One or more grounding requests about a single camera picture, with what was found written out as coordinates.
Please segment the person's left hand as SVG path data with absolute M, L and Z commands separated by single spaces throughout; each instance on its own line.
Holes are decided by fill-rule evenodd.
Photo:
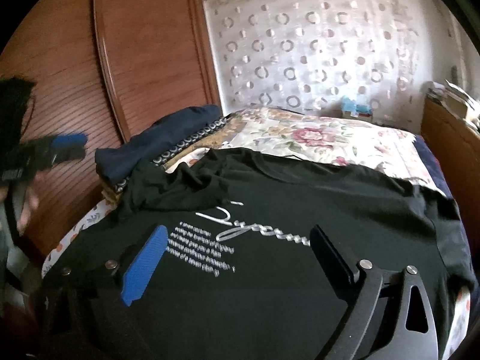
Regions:
M 21 213 L 16 219 L 16 228 L 22 236 L 29 225 L 32 214 L 38 209 L 39 197 L 35 192 L 35 184 L 43 178 L 43 174 L 37 173 L 35 177 L 27 184 L 22 182 L 15 186 L 15 192 L 23 198 Z

